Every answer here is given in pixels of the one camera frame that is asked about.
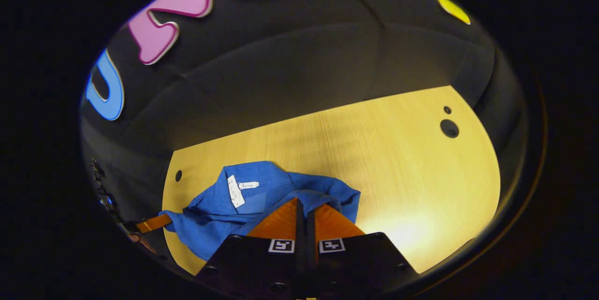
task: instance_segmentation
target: hang tag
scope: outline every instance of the hang tag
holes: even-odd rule
[[[245,182],[245,183],[239,183],[239,189],[243,190],[243,189],[254,189],[260,186],[259,182]]]
[[[231,196],[231,202],[233,202],[235,209],[237,209],[238,207],[244,205],[246,200],[244,200],[243,196],[241,195],[241,190],[237,186],[237,181],[235,180],[234,175],[231,175],[227,179],[227,183],[229,183],[229,195]]]

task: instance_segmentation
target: blue shirt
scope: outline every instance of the blue shirt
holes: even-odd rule
[[[231,176],[239,185],[251,187],[241,190],[245,203],[237,208],[229,194]],[[226,166],[216,183],[194,198],[182,214],[168,210],[159,214],[166,213],[173,220],[165,227],[168,231],[176,232],[196,256],[208,260],[229,234],[248,234],[295,197],[302,202],[304,215],[328,204],[356,222],[360,191],[336,178],[284,172],[268,161]]]

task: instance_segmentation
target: orange gripper pad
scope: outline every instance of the orange gripper pad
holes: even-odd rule
[[[314,227],[316,242],[334,238],[347,238],[365,234],[344,215],[327,204],[319,206],[314,211]]]
[[[295,240],[295,219],[297,217],[297,198],[280,206],[249,233],[250,237]]]

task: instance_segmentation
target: blue letter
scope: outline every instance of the blue letter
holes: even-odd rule
[[[120,79],[120,75],[118,75],[118,71],[112,60],[110,59],[109,53],[107,50],[104,50],[100,58],[98,59],[98,70],[104,80],[106,80],[106,84],[109,86],[109,97],[104,100],[94,84],[92,84],[92,77],[89,77],[88,87],[85,92],[85,97],[88,98],[92,106],[96,108],[98,114],[102,115],[103,118],[114,121],[118,119],[120,113],[123,111],[124,106],[124,91],[123,91],[123,82]]]

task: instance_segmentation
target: table surface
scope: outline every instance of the table surface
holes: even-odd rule
[[[451,108],[451,114],[444,107]],[[459,128],[447,137],[441,120]],[[179,149],[162,208],[182,209],[223,166],[272,161],[303,174],[336,177],[362,192],[356,225],[385,232],[416,272],[477,236],[494,216],[500,175],[492,143],[451,86],[340,106]],[[178,170],[183,172],[175,181]],[[197,274],[205,261],[165,231],[175,261]]]

